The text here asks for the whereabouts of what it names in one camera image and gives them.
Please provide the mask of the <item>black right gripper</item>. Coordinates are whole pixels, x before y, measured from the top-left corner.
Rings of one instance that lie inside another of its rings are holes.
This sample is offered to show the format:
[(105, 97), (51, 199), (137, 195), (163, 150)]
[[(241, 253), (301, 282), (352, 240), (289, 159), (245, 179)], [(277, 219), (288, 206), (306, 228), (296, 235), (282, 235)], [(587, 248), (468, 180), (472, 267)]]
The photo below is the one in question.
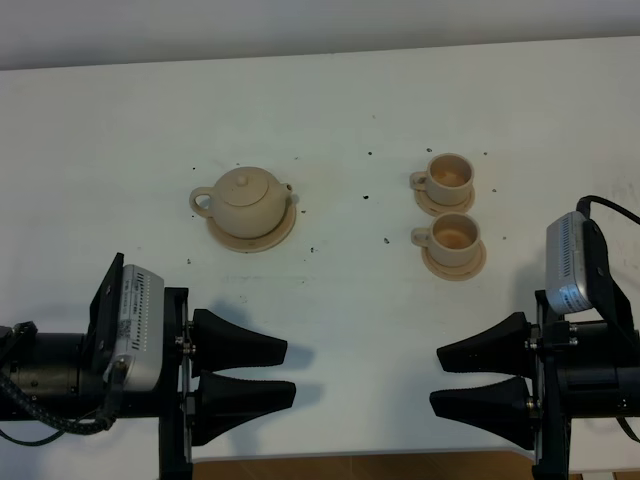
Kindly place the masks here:
[[(482, 387), (434, 391), (429, 401), (437, 417), (488, 431), (525, 450), (534, 449), (534, 478), (567, 479), (571, 418), (559, 372), (571, 346), (572, 327), (552, 309), (543, 290), (535, 292), (535, 299), (533, 328), (523, 312), (514, 312), (477, 335), (437, 349), (441, 367), (449, 373), (533, 376), (535, 372), (534, 397), (526, 381), (514, 377)], [(528, 349), (529, 340), (533, 352)]]

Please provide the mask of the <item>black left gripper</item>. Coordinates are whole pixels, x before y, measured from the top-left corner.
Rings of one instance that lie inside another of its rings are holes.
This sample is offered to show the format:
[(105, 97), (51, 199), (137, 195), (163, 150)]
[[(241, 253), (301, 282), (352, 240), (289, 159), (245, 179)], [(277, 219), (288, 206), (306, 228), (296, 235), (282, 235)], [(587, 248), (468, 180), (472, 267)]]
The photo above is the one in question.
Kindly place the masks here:
[(193, 394), (195, 410), (190, 440), (184, 412), (189, 391), (189, 357), (184, 353), (189, 342), (187, 300), (186, 288), (164, 289), (158, 424), (160, 479), (193, 477), (191, 440), (193, 446), (204, 446), (244, 423), (289, 409), (296, 396), (296, 385), (292, 382), (237, 379), (211, 373), (281, 365), (288, 343), (230, 323), (209, 310), (196, 309), (191, 328), (192, 376), (201, 376)]

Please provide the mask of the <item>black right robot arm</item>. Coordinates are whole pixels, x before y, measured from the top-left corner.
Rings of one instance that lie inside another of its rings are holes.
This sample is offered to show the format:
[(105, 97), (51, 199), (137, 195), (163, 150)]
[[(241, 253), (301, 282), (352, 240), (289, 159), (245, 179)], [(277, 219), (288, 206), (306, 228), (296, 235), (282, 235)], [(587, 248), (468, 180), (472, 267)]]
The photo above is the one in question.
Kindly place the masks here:
[(437, 351), (450, 373), (503, 373), (506, 380), (435, 391), (436, 416), (498, 435), (535, 454), (536, 479), (569, 476), (571, 422), (639, 414), (639, 333), (610, 274), (597, 224), (571, 212), (547, 229), (546, 287), (533, 323), (515, 312)]

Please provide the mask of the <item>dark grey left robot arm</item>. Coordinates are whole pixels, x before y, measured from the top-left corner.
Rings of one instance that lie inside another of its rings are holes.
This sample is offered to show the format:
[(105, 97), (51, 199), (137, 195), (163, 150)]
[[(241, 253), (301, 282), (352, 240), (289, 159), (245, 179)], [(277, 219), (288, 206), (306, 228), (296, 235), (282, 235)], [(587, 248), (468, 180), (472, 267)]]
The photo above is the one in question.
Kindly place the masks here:
[(89, 436), (119, 419), (155, 418), (159, 476), (189, 479), (192, 449), (246, 422), (288, 409), (296, 386), (225, 376), (239, 367), (283, 363), (284, 340), (244, 329), (206, 309), (188, 310), (188, 291), (168, 288), (162, 302), (161, 370), (141, 392), (125, 389), (123, 360), (95, 370), (96, 333), (49, 334), (32, 322), (1, 330), (1, 418), (34, 420), (63, 434)]

